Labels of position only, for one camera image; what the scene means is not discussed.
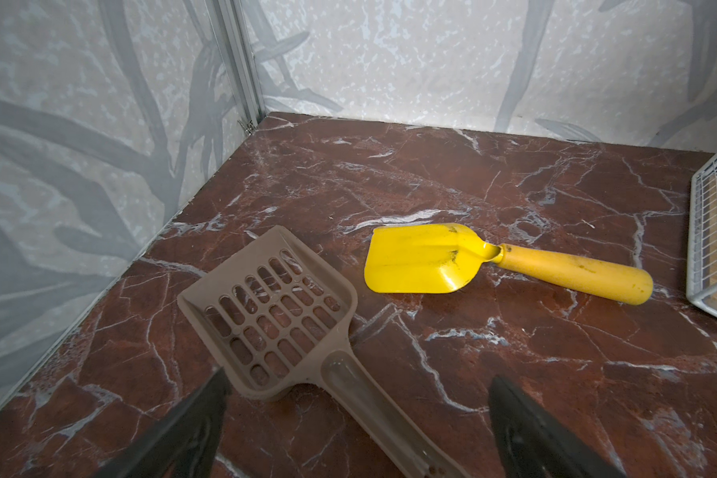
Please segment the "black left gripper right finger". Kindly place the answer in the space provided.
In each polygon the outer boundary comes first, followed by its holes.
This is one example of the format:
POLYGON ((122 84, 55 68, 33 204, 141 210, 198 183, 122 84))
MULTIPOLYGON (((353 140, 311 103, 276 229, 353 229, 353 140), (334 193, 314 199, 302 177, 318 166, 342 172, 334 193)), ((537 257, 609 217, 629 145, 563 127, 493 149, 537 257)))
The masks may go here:
POLYGON ((623 477, 505 376, 489 386, 489 416, 507 477, 623 477))

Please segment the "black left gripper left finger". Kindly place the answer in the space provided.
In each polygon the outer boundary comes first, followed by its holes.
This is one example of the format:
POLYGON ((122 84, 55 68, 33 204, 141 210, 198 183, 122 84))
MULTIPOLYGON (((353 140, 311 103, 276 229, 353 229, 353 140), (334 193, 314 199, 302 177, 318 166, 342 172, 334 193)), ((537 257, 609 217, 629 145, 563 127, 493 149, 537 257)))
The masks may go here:
POLYGON ((229 379, 218 370, 95 476, 208 477, 229 394, 229 379))

